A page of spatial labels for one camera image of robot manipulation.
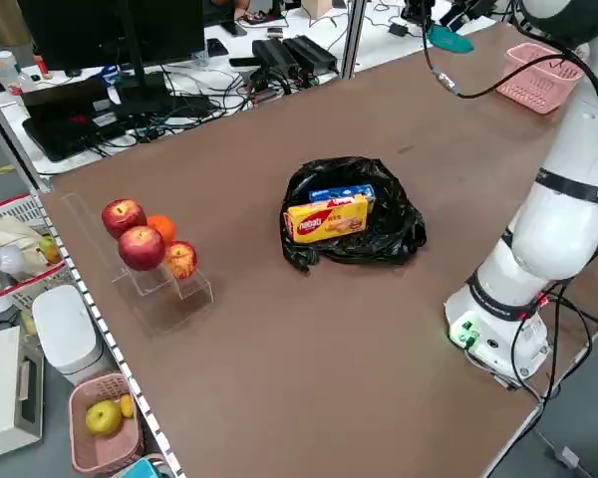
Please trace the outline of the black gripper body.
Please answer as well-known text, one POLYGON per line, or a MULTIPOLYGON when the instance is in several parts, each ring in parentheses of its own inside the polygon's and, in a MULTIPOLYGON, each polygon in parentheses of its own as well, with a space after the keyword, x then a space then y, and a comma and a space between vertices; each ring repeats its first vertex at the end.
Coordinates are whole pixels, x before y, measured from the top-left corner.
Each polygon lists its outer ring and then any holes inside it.
POLYGON ((430 20, 435 0, 405 0, 402 9, 404 20, 430 20))

